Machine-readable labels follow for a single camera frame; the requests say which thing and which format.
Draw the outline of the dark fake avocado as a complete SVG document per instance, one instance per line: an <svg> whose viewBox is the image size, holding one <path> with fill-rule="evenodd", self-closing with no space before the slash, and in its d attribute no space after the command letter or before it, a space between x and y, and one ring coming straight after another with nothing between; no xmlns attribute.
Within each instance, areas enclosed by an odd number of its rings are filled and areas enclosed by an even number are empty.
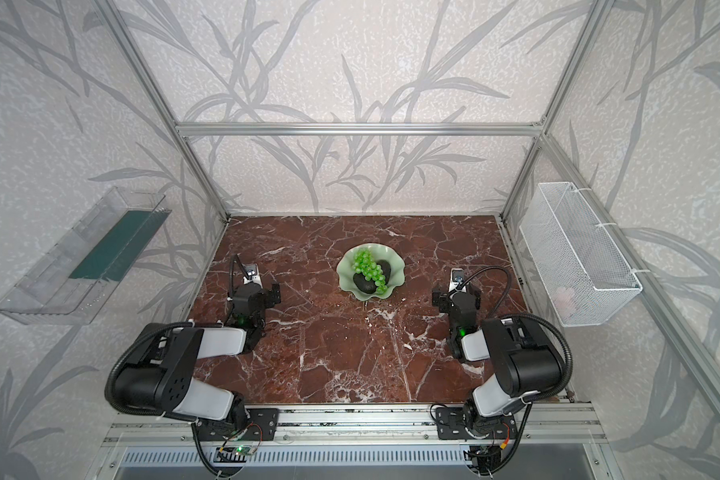
<svg viewBox="0 0 720 480"><path fill-rule="evenodd" d="M365 294L375 294L378 290L376 281L371 277L367 278L361 273L355 273L353 275L353 282L357 289Z"/></svg>
<svg viewBox="0 0 720 480"><path fill-rule="evenodd" d="M391 265L386 260L379 260L376 263L375 267L375 273L374 273L374 282L381 286L382 284L386 285L390 279L391 275Z"/></svg>

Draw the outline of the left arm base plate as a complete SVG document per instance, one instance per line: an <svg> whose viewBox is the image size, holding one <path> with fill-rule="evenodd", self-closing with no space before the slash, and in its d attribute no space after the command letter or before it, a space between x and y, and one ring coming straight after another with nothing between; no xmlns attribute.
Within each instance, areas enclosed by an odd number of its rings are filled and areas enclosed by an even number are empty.
<svg viewBox="0 0 720 480"><path fill-rule="evenodd" d="M280 410L277 408L252 408L245 414L232 412L224 420L202 420L197 426L196 437L201 442L222 441L272 441L278 425Z"/></svg>

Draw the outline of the green fake grape bunch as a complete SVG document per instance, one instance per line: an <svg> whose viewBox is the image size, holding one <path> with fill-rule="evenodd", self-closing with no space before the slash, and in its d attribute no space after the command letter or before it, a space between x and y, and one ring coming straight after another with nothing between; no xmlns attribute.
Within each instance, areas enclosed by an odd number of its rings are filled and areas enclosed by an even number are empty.
<svg viewBox="0 0 720 480"><path fill-rule="evenodd" d="M355 256L352 263L352 267L355 273L361 273L365 275L367 278L371 277L374 279L374 273L375 273L375 267L376 263L379 260L377 260L372 252L368 249L359 250ZM381 286L378 286L378 290L375 294L381 295L384 294L388 289L388 283L386 285L382 284Z"/></svg>

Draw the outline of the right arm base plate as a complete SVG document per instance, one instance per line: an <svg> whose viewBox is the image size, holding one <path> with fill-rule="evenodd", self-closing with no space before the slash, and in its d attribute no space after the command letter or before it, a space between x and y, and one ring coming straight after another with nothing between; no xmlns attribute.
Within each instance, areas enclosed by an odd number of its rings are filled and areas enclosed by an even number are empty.
<svg viewBox="0 0 720 480"><path fill-rule="evenodd" d="M483 417L466 413L463 407L434 404L429 409L440 440L488 440L504 442L517 437L513 416Z"/></svg>

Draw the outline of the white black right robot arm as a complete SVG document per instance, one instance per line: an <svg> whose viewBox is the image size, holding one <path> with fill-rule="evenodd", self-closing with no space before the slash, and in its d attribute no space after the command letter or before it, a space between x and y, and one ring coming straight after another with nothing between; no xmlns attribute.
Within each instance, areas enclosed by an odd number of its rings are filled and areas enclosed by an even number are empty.
<svg viewBox="0 0 720 480"><path fill-rule="evenodd" d="M432 304L448 316L447 345L460 362L488 360L492 376L475 388L463 407L463 421L475 430L523 407L557 395L570 381L573 354L549 321L527 313L477 320L477 292L435 289Z"/></svg>

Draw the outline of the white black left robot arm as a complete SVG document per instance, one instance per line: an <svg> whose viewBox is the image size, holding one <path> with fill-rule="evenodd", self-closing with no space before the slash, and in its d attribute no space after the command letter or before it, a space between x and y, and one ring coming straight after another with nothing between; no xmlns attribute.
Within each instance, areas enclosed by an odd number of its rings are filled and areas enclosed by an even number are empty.
<svg viewBox="0 0 720 480"><path fill-rule="evenodd" d="M200 359L253 351L264 335L265 311L281 302L280 285L269 290L251 281L234 289L227 320L199 326L193 321L150 323L115 362L105 398L129 415L220 422L233 430L249 415L243 397L194 378Z"/></svg>

